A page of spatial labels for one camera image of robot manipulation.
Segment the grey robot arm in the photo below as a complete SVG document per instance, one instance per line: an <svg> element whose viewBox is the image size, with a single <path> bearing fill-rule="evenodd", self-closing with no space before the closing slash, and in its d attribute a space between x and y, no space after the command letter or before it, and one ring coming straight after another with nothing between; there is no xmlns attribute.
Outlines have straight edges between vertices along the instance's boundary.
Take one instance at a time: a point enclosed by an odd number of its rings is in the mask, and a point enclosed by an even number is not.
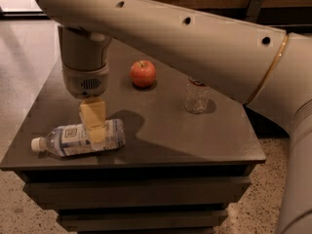
<svg viewBox="0 0 312 234"><path fill-rule="evenodd" d="M312 234L312 39L151 0L35 0L60 25L66 89L107 86L110 39L243 103L290 136L276 234Z"/></svg>

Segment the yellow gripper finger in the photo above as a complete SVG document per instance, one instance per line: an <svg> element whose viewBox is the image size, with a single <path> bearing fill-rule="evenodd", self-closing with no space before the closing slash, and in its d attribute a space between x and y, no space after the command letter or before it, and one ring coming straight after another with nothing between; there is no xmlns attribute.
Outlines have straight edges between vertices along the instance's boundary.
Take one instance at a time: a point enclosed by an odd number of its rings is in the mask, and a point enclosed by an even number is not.
<svg viewBox="0 0 312 234"><path fill-rule="evenodd" d="M79 106L79 115L92 149L103 149L106 145L105 102L100 97L85 98Z"/></svg>

